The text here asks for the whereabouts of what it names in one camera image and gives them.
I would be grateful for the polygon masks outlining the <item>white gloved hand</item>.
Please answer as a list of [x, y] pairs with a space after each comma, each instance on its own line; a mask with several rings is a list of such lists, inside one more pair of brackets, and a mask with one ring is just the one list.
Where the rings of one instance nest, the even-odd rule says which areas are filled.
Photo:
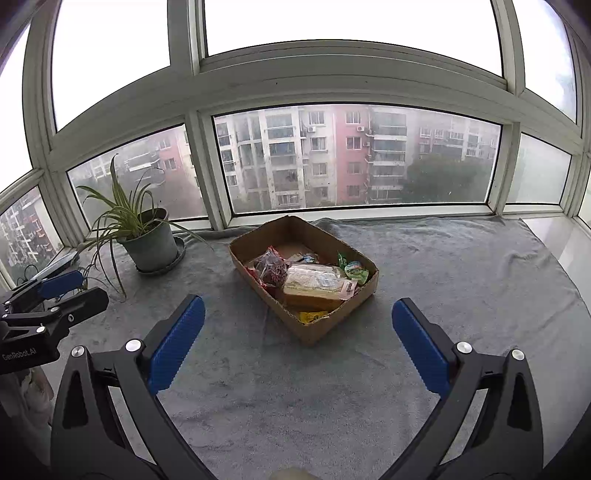
[[41, 367], [1, 376], [1, 407], [26, 451], [50, 465], [53, 389]]

